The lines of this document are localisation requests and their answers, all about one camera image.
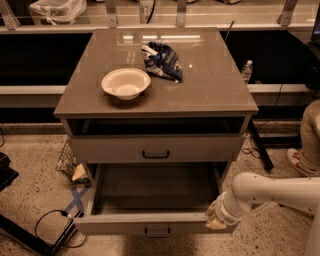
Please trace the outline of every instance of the speckled floor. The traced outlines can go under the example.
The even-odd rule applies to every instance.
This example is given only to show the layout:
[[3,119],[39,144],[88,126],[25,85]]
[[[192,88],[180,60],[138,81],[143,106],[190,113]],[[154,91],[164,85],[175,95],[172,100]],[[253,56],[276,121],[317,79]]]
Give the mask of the speckled floor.
[[[45,213],[64,210],[73,200],[74,187],[55,171],[66,141],[60,125],[0,125],[5,144],[0,151],[11,159],[10,167],[19,172],[11,186],[0,192],[0,212],[34,234],[37,221]],[[251,147],[247,135],[244,148]],[[299,177],[285,159],[286,149],[268,149],[274,168],[263,169],[260,159],[240,153],[223,184],[230,187],[232,177],[240,172],[254,172],[267,177]],[[82,197],[86,206],[89,192]],[[90,236],[79,248],[64,248],[58,255],[131,256],[131,255],[303,255],[312,217],[296,210],[273,204],[246,216],[232,234],[179,235],[166,239],[144,236]],[[39,227],[39,235],[54,243],[65,225],[65,218],[53,214]],[[83,241],[76,234],[70,245]],[[37,255],[0,235],[0,255]]]

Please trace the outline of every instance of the open drawer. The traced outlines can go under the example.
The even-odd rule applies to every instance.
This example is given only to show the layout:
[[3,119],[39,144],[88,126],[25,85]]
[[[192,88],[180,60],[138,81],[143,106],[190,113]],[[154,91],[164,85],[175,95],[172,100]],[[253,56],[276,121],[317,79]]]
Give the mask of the open drawer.
[[83,218],[85,235],[230,233],[205,227],[206,210],[219,195],[215,163],[99,165]]

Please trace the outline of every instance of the closed drawer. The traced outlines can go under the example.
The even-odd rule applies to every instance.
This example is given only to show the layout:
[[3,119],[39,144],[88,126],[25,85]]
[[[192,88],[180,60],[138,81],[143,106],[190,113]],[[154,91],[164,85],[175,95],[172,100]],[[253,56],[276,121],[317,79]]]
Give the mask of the closed drawer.
[[83,218],[86,235],[230,233],[205,227],[206,210],[219,194],[211,163],[111,164],[98,167]]
[[244,137],[73,137],[76,158],[86,163],[207,162],[236,160]]

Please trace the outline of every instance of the countertop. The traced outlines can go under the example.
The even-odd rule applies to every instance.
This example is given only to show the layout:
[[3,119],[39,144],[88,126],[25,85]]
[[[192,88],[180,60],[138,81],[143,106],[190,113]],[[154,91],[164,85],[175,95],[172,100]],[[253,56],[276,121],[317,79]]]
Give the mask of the countertop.
[[[106,95],[103,77],[124,67],[146,71],[141,44],[163,40],[178,54],[183,81],[151,76],[132,101]],[[238,116],[258,108],[216,28],[96,30],[55,110],[59,118]]]

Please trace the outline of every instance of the white bowl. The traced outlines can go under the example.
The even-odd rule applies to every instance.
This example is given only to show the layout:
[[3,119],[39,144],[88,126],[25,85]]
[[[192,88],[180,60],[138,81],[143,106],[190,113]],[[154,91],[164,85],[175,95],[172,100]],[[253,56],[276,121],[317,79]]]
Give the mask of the white bowl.
[[150,84],[146,72],[135,68],[122,68],[107,74],[102,80],[102,89],[122,100],[139,96]]

